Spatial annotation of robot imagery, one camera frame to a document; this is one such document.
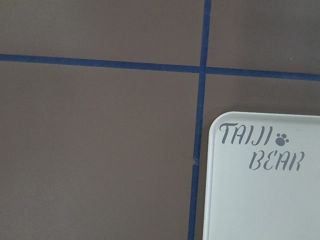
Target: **white board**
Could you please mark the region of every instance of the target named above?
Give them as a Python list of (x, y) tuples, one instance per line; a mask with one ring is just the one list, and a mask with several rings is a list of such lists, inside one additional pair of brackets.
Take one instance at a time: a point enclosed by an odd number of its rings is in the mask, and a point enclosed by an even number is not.
[(319, 116), (228, 112), (213, 122), (203, 239), (320, 239)]

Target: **gray paw print icon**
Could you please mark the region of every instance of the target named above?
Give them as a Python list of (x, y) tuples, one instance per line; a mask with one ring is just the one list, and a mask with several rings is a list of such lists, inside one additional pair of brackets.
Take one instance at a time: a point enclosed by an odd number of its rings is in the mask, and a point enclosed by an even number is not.
[(289, 142), (289, 139), (287, 139), (287, 135), (286, 134), (281, 134), (280, 136), (280, 133), (278, 133), (276, 135), (278, 138), (275, 140), (275, 143), (278, 145), (278, 146), (284, 146), (286, 143)]

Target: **brand logo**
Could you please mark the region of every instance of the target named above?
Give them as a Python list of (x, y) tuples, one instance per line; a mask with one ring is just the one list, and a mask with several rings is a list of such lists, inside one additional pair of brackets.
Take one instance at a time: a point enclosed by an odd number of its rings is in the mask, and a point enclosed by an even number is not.
[(272, 126), (261, 126), (258, 129), (250, 125), (249, 127), (238, 123), (223, 123), (220, 125), (219, 130), (224, 132), (222, 137), (222, 144), (230, 142), (231, 144), (238, 145), (252, 145), (252, 146), (266, 146), (273, 144), (275, 149), (266, 151), (265, 149), (258, 149), (252, 154), (249, 161), (249, 169), (265, 169), (265, 170), (282, 170), (288, 169), (299, 171), (301, 162), (305, 158), (305, 153), (290, 152), (285, 149), (290, 140), (286, 133), (277, 132), (273, 133)]

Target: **blue line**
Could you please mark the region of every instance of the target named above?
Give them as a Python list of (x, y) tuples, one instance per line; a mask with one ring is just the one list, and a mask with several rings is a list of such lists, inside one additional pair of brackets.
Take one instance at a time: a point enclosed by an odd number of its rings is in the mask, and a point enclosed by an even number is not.
[(292, 80), (307, 80), (320, 81), (319, 74), (297, 73), (297, 72), (282, 72), (282, 71), (262, 71), (262, 70), (245, 70), (235, 68), (207, 67), (207, 74), (258, 77), (271, 79), (292, 79)]
[(195, 133), (194, 133), (194, 146), (193, 146), (193, 159), (195, 160), (195, 163), (192, 166), (188, 240), (195, 239), (195, 229), (196, 229), (200, 151), (201, 151), (201, 137), (202, 137), (202, 127), (203, 127), (203, 117), (204, 117), (205, 89), (206, 89), (206, 64), (207, 64), (207, 58), (208, 58), (208, 44), (209, 44), (209, 30), (210, 30), (210, 13), (211, 13), (211, 0), (205, 0), (204, 11), (203, 11), (203, 23), (202, 23), (201, 56), (200, 56), (200, 68), (199, 68), (197, 108), (196, 108), (196, 117), (195, 117)]
[(195, 73), (195, 74), (199, 73), (198, 66), (129, 62), (129, 61), (94, 60), (94, 59), (80, 59), (80, 58), (67, 58), (67, 57), (52, 57), (52, 56), (0, 54), (0, 61), (87, 66), (87, 67), (101, 67), (101, 68), (117, 68), (117, 69), (153, 70), (153, 71)]

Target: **vertical blue line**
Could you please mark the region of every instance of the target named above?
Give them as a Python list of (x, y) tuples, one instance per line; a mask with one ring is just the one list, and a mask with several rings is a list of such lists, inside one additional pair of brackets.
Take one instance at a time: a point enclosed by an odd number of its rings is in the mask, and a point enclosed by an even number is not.
[(210, 13), (211, 13), (211, 0), (204, 0), (202, 37), (201, 37), (201, 55), (200, 55), (200, 66), (199, 66), (199, 83), (198, 83), (198, 96), (197, 96), (197, 107), (196, 107), (196, 117), (195, 117), (195, 134), (194, 134), (194, 146), (193, 146), (193, 159), (195, 160), (195, 163), (192, 166), (188, 240), (195, 239), (201, 137), (202, 137), (205, 89), (206, 89), (206, 64), (207, 64), (207, 58), (208, 58), (208, 42), (209, 42), (209, 29), (210, 29)]

